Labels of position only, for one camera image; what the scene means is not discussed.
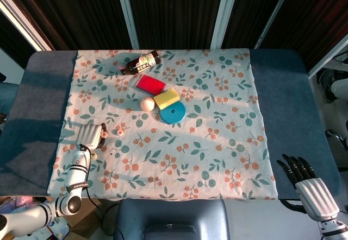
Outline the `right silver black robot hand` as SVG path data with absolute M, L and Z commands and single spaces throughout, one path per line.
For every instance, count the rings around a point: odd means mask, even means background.
M 307 214 L 312 220 L 324 222 L 336 219 L 339 207 L 324 181 L 318 177 L 312 166 L 302 157 L 283 154 L 283 161 L 277 160 L 300 200 L 299 205 L 288 200 L 280 202 L 289 210 Z

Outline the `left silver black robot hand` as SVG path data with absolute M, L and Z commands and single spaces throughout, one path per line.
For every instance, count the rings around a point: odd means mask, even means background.
M 104 146 L 107 137 L 107 127 L 104 123 L 83 124 L 79 128 L 76 146 L 81 151 L 94 151 Z

